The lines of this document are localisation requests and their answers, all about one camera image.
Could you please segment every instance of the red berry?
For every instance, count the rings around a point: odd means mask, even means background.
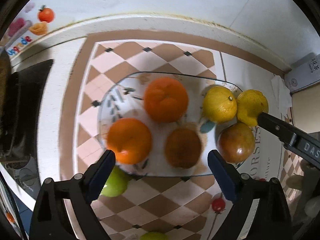
[[[222,197],[216,198],[212,201],[212,209],[214,212],[220,213],[226,207],[226,203]]]

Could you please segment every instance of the tray rim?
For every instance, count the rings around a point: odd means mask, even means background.
[[[98,118],[97,118],[97,126],[99,128],[98,130],[98,142],[100,143],[100,145],[103,147],[104,150],[106,150],[106,147],[103,143],[103,139],[102,139],[102,136],[101,136],[101,130],[100,130],[100,120],[99,120],[99,117],[101,115],[101,111],[102,111],[102,103],[106,100],[106,97],[107,95],[111,92],[111,90],[114,89],[114,87],[116,87],[116,85],[118,85],[122,80],[132,76],[132,75],[135,75],[135,74],[138,74],[138,73],[158,73],[158,74],[171,74],[171,75],[179,75],[179,76],[188,76],[188,77],[196,77],[196,78],[202,78],[202,79],[208,79],[208,80],[215,80],[215,81],[220,81],[220,82],[225,82],[225,83],[228,83],[228,84],[231,84],[231,85],[234,85],[236,86],[241,92],[242,89],[240,87],[238,87],[237,85],[231,83],[231,82],[228,82],[228,81],[224,81],[224,80],[220,80],[220,79],[215,79],[215,78],[207,78],[207,77],[199,77],[199,76],[194,76],[194,75],[188,75],[188,74],[176,74],[176,73],[170,73],[170,72],[154,72],[154,71],[138,71],[138,72],[134,72],[134,73],[131,73],[127,76],[125,76],[124,78],[122,78],[121,80],[119,80],[117,83],[115,83],[103,96],[103,98],[101,99],[100,101],[100,105],[99,105],[99,109],[98,109]],[[212,174],[199,174],[199,175],[192,175],[192,176],[143,176],[143,175],[137,175],[137,174],[133,174],[133,173],[128,173],[124,170],[122,170],[123,172],[125,172],[126,174],[130,175],[130,176],[133,176],[133,177],[155,177],[155,178],[191,178],[191,177],[198,177],[198,176],[211,176]]]

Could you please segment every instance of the brown border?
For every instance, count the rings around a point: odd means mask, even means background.
[[[60,148],[60,176],[61,179],[70,179],[74,175],[72,142],[75,125],[76,107],[78,95],[82,83],[84,71],[89,60],[91,51],[96,42],[113,40],[159,40],[181,42],[190,45],[201,46],[224,52],[235,57],[244,59],[260,66],[273,74],[284,77],[284,72],[266,60],[247,52],[243,49],[233,47],[223,42],[185,33],[149,30],[122,30],[103,33],[89,34],[73,65],[69,82],[66,88],[60,120],[59,148]]]

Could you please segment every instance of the orange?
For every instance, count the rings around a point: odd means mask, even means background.
[[[199,136],[188,128],[177,128],[168,136],[164,154],[171,166],[191,168],[196,165],[201,155]]]
[[[188,94],[183,85],[169,77],[153,80],[144,92],[144,108],[156,122],[175,122],[188,108]]]
[[[107,149],[112,150],[116,160],[124,164],[143,161],[152,147],[149,128],[135,118],[121,118],[114,122],[107,134]]]

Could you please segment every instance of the blue surface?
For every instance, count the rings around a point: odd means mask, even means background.
[[[15,193],[13,193],[12,191],[11,193],[14,200],[16,201],[24,230],[29,235],[32,211],[15,195]]]

